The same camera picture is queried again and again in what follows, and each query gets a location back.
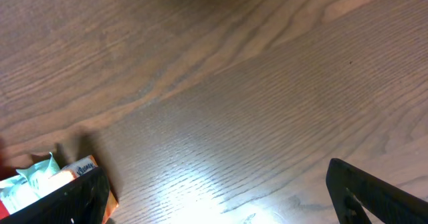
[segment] wooden table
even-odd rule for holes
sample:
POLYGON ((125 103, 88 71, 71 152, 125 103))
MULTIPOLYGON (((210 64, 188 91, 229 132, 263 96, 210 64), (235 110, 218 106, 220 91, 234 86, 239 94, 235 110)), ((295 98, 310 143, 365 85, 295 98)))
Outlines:
POLYGON ((427 196, 427 0, 2 1, 7 164, 99 130, 117 223, 337 223, 332 157, 427 196))

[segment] package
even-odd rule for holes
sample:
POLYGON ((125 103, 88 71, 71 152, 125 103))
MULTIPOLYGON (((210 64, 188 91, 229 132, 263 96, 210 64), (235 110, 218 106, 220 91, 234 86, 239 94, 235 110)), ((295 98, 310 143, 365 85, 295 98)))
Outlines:
POLYGON ((51 154, 49 160, 16 171, 19 175, 0 181, 0 219, 54 191, 49 185, 49 178, 58 174, 60 168, 51 154))
MULTIPOLYGON (((19 175, 0 181, 0 219, 33 204, 97 166, 94 157, 87 156, 60 170, 51 155, 49 160, 17 170, 19 175)), ((110 191, 102 223, 107 222, 117 207, 118 202, 110 191)))
MULTIPOLYGON (((87 156, 82 160, 79 160, 73 164, 64 167, 58 174, 50 177, 51 187, 55 190, 71 182, 72 180, 82 176, 83 174, 91 171, 98 165, 94 160, 93 156, 87 156)), ((112 215, 113 211, 119 206, 118 202, 114 198, 112 191, 108 195, 106 211, 102 223, 107 222, 108 218, 112 215)))

